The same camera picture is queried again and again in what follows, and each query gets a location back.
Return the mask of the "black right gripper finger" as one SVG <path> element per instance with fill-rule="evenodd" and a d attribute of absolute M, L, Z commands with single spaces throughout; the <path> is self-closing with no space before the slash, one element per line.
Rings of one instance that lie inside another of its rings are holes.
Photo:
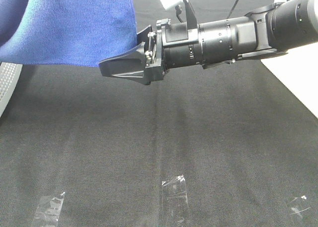
<path fill-rule="evenodd" d="M 152 32 L 152 26 L 148 25 L 142 31 L 137 34 L 137 47 L 140 47 L 142 43 L 145 43 L 146 48 L 150 48 L 152 45 L 152 36 L 150 33 Z"/>
<path fill-rule="evenodd" d="M 106 77 L 124 78 L 143 85 L 150 85 L 145 75 L 146 56 L 145 42 L 140 43 L 128 52 L 99 62 L 101 74 Z"/>

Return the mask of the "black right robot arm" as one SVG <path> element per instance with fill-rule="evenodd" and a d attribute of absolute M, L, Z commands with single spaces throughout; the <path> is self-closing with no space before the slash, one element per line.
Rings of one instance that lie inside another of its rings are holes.
<path fill-rule="evenodd" d="M 99 63 L 101 74 L 149 85 L 173 68 L 279 57 L 318 40 L 318 0 L 275 2 L 242 17 L 201 24 L 190 1 L 180 2 L 185 21 L 161 19 L 156 30 L 146 27 L 134 48 Z"/>

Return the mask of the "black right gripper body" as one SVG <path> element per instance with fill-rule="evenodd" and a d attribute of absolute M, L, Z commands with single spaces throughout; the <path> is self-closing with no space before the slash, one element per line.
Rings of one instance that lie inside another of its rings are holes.
<path fill-rule="evenodd" d="M 172 24 L 170 19 L 156 23 L 156 31 L 144 29 L 141 83 L 163 80 L 169 69 L 199 64 L 199 28 L 197 20 Z"/>

